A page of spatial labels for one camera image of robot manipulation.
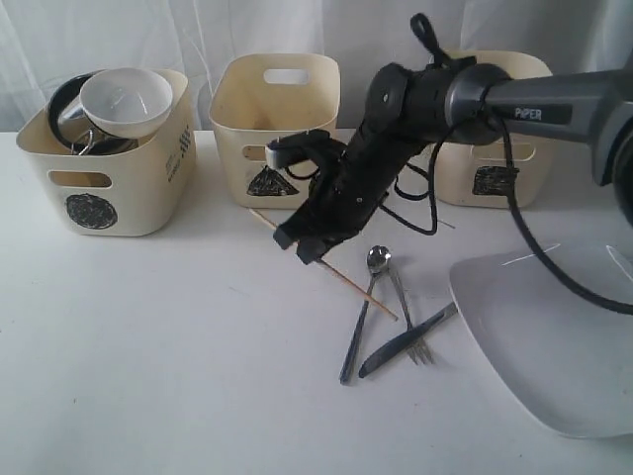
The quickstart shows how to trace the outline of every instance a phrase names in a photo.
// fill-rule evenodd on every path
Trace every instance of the metal spoon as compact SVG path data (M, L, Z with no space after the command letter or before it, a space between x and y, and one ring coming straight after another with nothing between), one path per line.
M369 295L372 294L374 285L381 274L389 270L390 258L391 255L389 254L389 250L383 245L375 245L369 249L369 252L367 253L367 269L369 270L370 275L369 287L367 288L367 293ZM352 371L354 370L354 361L356 360L358 348L360 347L361 333L363 332L363 326L365 325L365 317L367 316L368 307L369 302L363 302L363 308L358 316L356 328L354 329L354 334L349 342L347 355L345 355L345 361L343 362L343 367L340 370L340 376L338 377L340 384L347 384L352 375Z

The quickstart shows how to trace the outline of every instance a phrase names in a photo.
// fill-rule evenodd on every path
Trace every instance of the white curtain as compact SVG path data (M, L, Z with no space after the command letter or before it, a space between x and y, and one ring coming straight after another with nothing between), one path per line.
M621 67L633 48L631 0L0 0L0 131L16 131L65 80L124 65L187 74L198 126L235 57L310 51L339 62L339 125L362 116L376 70L428 56L408 29L431 18L445 48L510 49L554 72Z

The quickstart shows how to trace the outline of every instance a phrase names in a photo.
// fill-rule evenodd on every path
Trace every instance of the cream plastic basket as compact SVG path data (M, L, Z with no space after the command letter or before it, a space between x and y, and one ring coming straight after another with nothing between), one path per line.
M477 62L496 64L514 79L550 76L552 72L537 57L514 51L455 51L453 57L474 55ZM536 198L550 169L552 141L512 134L519 206L527 206ZM463 206L506 208L504 196L487 194L487 180L505 167L503 143L474 146L446 143L440 150L435 168L437 197L447 203Z
M210 118L233 199L249 208L298 208L309 181L266 166L264 147L309 129L334 132L340 101L340 73L333 59L319 54L251 54L226 69ZM309 175L302 163L293 174Z
M173 89L172 111L138 147L111 155L69 155L39 111L18 133L46 195L81 235L142 236L171 217L196 161L187 78L157 70Z

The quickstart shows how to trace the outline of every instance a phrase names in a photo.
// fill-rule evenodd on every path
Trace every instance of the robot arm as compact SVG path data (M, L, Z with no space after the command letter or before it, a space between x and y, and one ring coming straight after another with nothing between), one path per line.
M503 119L510 132L587 143L594 181L614 184L633 224L633 72L512 80L500 67L477 64L473 57L451 59L425 16L414 16L411 28L433 54L433 63L423 71L394 63L383 67L347 147L324 131L268 145L273 168L305 159L319 166L309 198L274 235L283 248L297 242L297 255L310 263L353 238L413 156L431 143L498 140L501 133L492 116Z

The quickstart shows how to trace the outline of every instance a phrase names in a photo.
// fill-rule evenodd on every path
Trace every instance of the wooden skewer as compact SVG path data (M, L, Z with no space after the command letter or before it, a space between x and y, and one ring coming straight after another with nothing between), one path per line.
M250 213L255 218L257 218L259 221L261 221L263 224L265 224L271 230L275 231L277 229L277 225L275 223L270 221L268 218L266 218L264 215L262 215L258 211L253 210L252 208L249 208L248 211L250 211ZM371 295L369 295L367 292L365 292L363 289L361 289L354 281L350 280L348 277L346 277L345 275L341 274L335 267L332 267L330 264L325 262L323 259L318 259L316 261L316 263L318 265L320 265L323 269L327 270L330 274L332 274L334 277L336 277L342 283L344 283L348 287L354 289L354 291L357 292L359 295L362 295L364 300L366 300L367 302L369 302L371 304L374 304L376 307L378 307L380 310L382 310L385 314L387 314L389 317L391 317L395 321L398 320L398 316L396 314L394 314L391 310L389 310L387 307L385 307L383 304L381 304L379 301L377 301Z

